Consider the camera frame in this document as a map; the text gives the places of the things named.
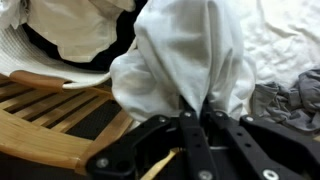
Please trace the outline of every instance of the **black metal bracket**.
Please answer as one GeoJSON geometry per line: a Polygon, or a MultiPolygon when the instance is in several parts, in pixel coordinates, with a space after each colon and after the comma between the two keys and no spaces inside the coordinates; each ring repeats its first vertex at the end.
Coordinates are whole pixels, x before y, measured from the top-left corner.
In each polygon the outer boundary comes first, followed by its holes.
{"type": "Polygon", "coordinates": [[[206,103],[200,119],[190,108],[176,118],[150,118],[92,157],[86,169],[94,180],[139,179],[176,147],[183,152],[178,168],[170,170],[169,163],[157,179],[300,180],[304,172],[320,179],[318,142],[257,117],[233,120],[206,103]]]}

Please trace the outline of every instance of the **white sheet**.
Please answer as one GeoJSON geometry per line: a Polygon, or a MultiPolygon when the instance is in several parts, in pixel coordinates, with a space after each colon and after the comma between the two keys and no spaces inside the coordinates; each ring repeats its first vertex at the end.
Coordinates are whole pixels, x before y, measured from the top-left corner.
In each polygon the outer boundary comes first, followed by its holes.
{"type": "Polygon", "coordinates": [[[257,83],[291,87],[320,63],[319,0],[231,0],[245,50],[257,65],[257,83]]]}
{"type": "Polygon", "coordinates": [[[179,95],[198,115],[206,97],[235,119],[247,113],[255,65],[224,0],[149,1],[135,31],[138,50],[110,67],[115,99],[135,120],[178,115],[179,95]]]}

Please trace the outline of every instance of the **metal rivet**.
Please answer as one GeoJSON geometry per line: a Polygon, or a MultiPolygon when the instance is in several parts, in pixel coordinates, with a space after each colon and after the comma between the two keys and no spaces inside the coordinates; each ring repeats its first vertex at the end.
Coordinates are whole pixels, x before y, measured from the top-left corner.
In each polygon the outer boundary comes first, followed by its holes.
{"type": "Polygon", "coordinates": [[[222,112],[216,112],[216,115],[219,116],[219,117],[222,117],[223,113],[222,112]]]}
{"type": "Polygon", "coordinates": [[[279,180],[279,175],[274,172],[273,170],[270,169],[266,169],[263,171],[263,176],[267,179],[267,180],[279,180]]]}
{"type": "Polygon", "coordinates": [[[105,168],[109,165],[109,160],[106,159],[106,158],[102,158],[102,159],[99,159],[97,161],[97,167],[98,168],[105,168]]]}
{"type": "Polygon", "coordinates": [[[247,117],[246,119],[247,119],[247,121],[253,121],[254,120],[252,117],[247,117]]]}
{"type": "Polygon", "coordinates": [[[189,113],[189,112],[185,112],[184,115],[187,117],[191,117],[191,113],[189,113]]]}
{"type": "Polygon", "coordinates": [[[212,174],[209,171],[200,171],[199,177],[201,180],[212,180],[212,174]]]}
{"type": "Polygon", "coordinates": [[[160,122],[166,122],[166,119],[165,119],[164,117],[160,117],[160,118],[159,118],[159,121],[160,121],[160,122]]]}

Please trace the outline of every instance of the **wooden slat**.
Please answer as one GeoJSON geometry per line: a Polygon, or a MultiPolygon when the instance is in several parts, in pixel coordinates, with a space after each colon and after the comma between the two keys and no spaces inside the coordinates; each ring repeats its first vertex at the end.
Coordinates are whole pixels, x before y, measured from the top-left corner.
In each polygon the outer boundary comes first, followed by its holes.
{"type": "Polygon", "coordinates": [[[110,100],[115,100],[112,94],[111,87],[106,85],[99,85],[94,88],[88,88],[89,91],[95,91],[101,93],[101,95],[105,96],[110,100]]]}
{"type": "Polygon", "coordinates": [[[32,122],[32,124],[38,125],[38,126],[48,126],[51,123],[58,120],[59,118],[61,118],[62,116],[71,112],[75,108],[79,107],[81,104],[94,98],[95,96],[96,96],[96,94],[93,92],[85,92],[85,93],[81,94],[80,96],[77,96],[77,97],[71,99],[70,101],[60,105],[59,107],[53,109],[52,111],[37,118],[36,120],[34,120],[32,122]]]}
{"type": "Polygon", "coordinates": [[[62,133],[67,132],[74,125],[80,122],[83,118],[89,115],[92,111],[94,111],[95,109],[97,109],[99,106],[101,106],[103,103],[107,101],[108,101],[108,98],[101,97],[101,96],[98,97],[97,99],[94,99],[90,103],[80,108],[77,112],[73,113],[68,118],[64,119],[59,124],[54,126],[51,130],[56,132],[62,132],[62,133]]]}
{"type": "Polygon", "coordinates": [[[80,91],[71,91],[68,93],[55,94],[54,96],[46,98],[32,106],[26,107],[14,113],[14,115],[22,119],[30,119],[78,93],[80,93],[80,91]]]}
{"type": "Polygon", "coordinates": [[[32,125],[0,110],[0,151],[29,161],[74,169],[92,141],[32,125]]]}
{"type": "Polygon", "coordinates": [[[175,148],[170,150],[169,155],[162,159],[161,161],[157,162],[155,165],[152,166],[149,171],[143,175],[141,180],[152,180],[159,174],[159,172],[179,153],[179,148],[175,148]]]}
{"type": "Polygon", "coordinates": [[[40,99],[44,96],[47,96],[49,94],[50,93],[46,92],[46,91],[33,90],[31,92],[25,93],[25,94],[17,96],[17,97],[13,97],[11,99],[8,99],[8,100],[0,103],[0,109],[5,109],[7,111],[11,111],[11,110],[19,108],[23,105],[31,103],[37,99],[40,99]]]}
{"type": "Polygon", "coordinates": [[[132,119],[128,117],[124,110],[121,110],[108,126],[99,134],[94,142],[89,146],[85,153],[80,157],[75,169],[76,173],[85,174],[85,164],[87,160],[98,153],[103,148],[118,140],[129,128],[132,119]]]}
{"type": "Polygon", "coordinates": [[[0,87],[0,97],[6,97],[6,96],[11,96],[17,93],[24,92],[28,89],[31,89],[27,86],[22,86],[20,84],[14,83],[14,84],[9,84],[4,87],[0,87]]]}

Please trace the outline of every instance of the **wooden frame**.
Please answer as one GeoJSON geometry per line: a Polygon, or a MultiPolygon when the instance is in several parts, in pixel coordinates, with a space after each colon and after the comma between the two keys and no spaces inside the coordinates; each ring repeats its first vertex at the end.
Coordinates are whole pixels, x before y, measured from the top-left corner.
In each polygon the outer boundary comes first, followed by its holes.
{"type": "Polygon", "coordinates": [[[111,92],[98,88],[50,93],[1,77],[0,151],[84,174],[87,159],[121,137],[132,120],[121,110],[94,141],[65,132],[108,100],[111,92]]]}

